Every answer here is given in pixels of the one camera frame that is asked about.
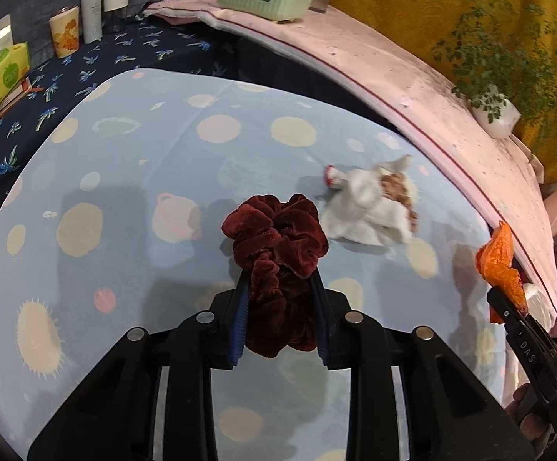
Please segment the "person's right hand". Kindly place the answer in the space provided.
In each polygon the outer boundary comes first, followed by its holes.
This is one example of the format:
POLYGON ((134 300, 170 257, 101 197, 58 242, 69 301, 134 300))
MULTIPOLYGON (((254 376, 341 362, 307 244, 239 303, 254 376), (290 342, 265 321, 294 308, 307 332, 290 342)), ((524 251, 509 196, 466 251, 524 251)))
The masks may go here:
POLYGON ((543 452, 554 436, 554 427, 531 412, 518 420, 518 410, 530 390, 530 383, 519 386, 512 394, 511 402, 504 408, 508 416, 518 424, 522 435, 533 445, 537 452, 543 452))

